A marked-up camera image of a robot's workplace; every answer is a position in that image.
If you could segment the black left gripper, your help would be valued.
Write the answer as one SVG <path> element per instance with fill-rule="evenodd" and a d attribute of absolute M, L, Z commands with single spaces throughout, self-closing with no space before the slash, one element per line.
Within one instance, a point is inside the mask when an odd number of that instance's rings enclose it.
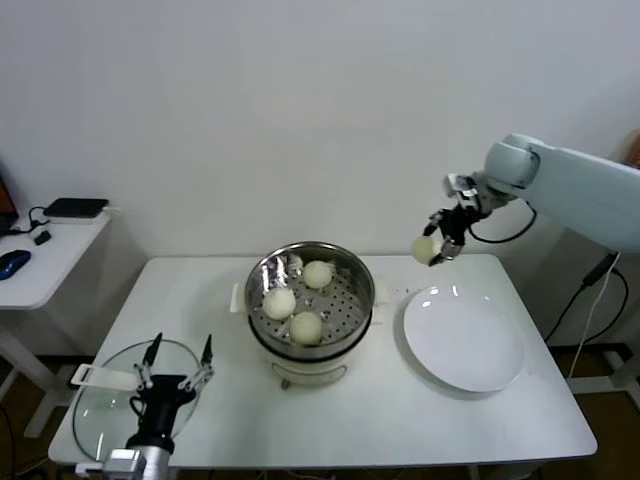
<path fill-rule="evenodd" d="M 126 443 L 127 448 L 153 446 L 174 449 L 173 427 L 179 409 L 196 398 L 213 377 L 212 336 L 209 335 L 202 351 L 198 370 L 189 377 L 185 375 L 153 375 L 151 367 L 156 359 L 163 334 L 158 333 L 146 349 L 140 363 L 134 364 L 138 397 L 144 404 L 139 416 L 138 429 Z"/>

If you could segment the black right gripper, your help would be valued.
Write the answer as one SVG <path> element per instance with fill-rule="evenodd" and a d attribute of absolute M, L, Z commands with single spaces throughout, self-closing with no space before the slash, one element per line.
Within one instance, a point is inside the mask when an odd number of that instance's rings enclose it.
<path fill-rule="evenodd" d="M 458 247 L 465 246 L 467 230 L 481 219 L 482 214 L 479 211 L 462 205 L 456 205 L 452 209 L 440 209 L 430 215 L 422 235 L 431 237 L 436 232 L 441 232 L 444 241 L 432 241 L 431 258 L 427 265 L 433 267 L 455 259 L 458 256 Z"/>

